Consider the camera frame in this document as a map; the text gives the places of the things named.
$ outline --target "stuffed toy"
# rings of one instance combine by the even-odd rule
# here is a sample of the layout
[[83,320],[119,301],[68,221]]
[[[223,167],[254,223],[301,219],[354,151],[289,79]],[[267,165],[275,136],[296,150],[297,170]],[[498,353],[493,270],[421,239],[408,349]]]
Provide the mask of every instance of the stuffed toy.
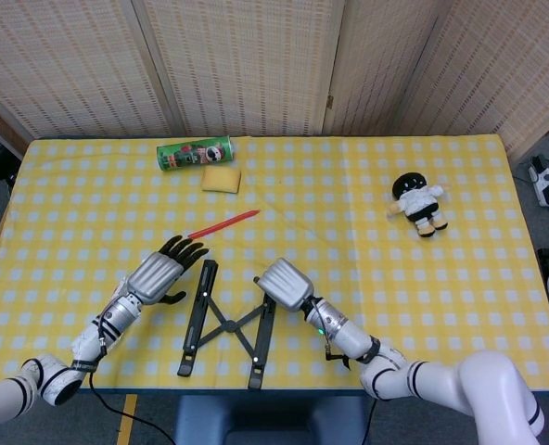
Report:
[[396,202],[389,206],[388,213],[395,215],[403,211],[408,221],[415,223],[420,236],[432,236],[436,230],[448,226],[436,199],[443,191],[441,185],[428,186],[421,173],[405,173],[392,186]]

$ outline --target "green can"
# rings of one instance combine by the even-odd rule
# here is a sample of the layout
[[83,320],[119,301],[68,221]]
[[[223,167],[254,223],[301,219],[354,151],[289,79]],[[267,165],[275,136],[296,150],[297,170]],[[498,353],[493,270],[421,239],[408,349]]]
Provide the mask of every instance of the green can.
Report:
[[157,147],[157,162],[164,172],[186,165],[212,164],[233,159],[234,149],[229,136]]

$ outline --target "folding stand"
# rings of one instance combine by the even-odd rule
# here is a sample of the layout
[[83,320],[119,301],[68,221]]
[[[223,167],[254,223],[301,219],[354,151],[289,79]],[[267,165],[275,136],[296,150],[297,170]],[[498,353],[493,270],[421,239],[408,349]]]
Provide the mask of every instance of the folding stand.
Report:
[[[252,366],[249,372],[248,389],[260,389],[262,387],[262,378],[264,376],[264,367],[268,358],[268,349],[271,343],[271,335],[273,333],[273,323],[275,320],[276,303],[266,294],[262,305],[254,309],[250,313],[244,315],[239,321],[227,320],[223,313],[219,310],[216,303],[211,297],[212,286],[217,276],[219,265],[214,260],[205,260],[202,264],[202,272],[198,281],[198,289],[194,298],[192,313],[188,329],[185,333],[184,354],[180,361],[178,375],[188,377],[192,374],[194,361],[199,348],[207,344],[209,341],[217,337],[219,334],[229,332],[236,334],[239,342],[248,352],[252,360]],[[206,336],[202,335],[202,327],[207,316],[207,309],[211,308],[220,325],[210,331]],[[260,315],[260,323],[258,324],[258,333],[256,334],[256,343],[254,348],[249,344],[248,339],[241,332],[241,327]]]

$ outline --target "table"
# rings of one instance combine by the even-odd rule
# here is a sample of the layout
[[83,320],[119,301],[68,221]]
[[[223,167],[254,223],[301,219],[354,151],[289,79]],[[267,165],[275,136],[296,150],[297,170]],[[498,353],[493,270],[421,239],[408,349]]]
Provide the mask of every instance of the table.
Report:
[[[201,192],[202,171],[161,172],[155,147],[178,139],[45,140],[31,144],[0,242],[0,378],[70,342],[118,280],[174,233],[245,210],[261,213],[207,237],[220,264],[214,298],[237,319],[262,301],[252,277],[279,256],[297,264],[367,332],[412,360],[508,354],[534,389],[549,389],[549,307],[496,135],[234,138],[238,195]],[[407,171],[449,184],[450,222],[422,239],[388,219],[391,185]],[[200,265],[179,287],[194,295]],[[102,388],[245,388],[249,357],[221,334],[176,375],[190,297],[145,308],[100,364]],[[217,325],[211,312],[205,333]],[[247,330],[250,342],[257,323]],[[279,308],[263,388],[359,388],[324,361],[302,314]]]

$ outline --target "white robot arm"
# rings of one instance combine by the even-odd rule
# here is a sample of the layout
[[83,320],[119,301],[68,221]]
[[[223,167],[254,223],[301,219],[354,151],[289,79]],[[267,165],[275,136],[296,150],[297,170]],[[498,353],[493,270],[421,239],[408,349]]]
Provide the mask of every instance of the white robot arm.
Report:
[[[285,259],[273,263],[256,284],[305,320],[345,354],[361,364],[361,384],[371,397],[387,401],[415,396],[475,418],[480,445],[538,445],[544,415],[511,360],[490,350],[476,352],[454,367],[409,362],[380,344],[324,299],[313,283]],[[330,355],[326,348],[326,358]]]
[[44,354],[29,359],[16,376],[1,381],[0,424],[26,413],[37,394],[51,405],[70,399],[86,374],[95,372],[108,349],[140,316],[142,306],[174,304],[182,299],[183,292],[175,296],[166,292],[209,251],[201,243],[191,243],[189,238],[182,240],[181,236],[175,236],[121,281],[104,310],[73,340],[71,366]]

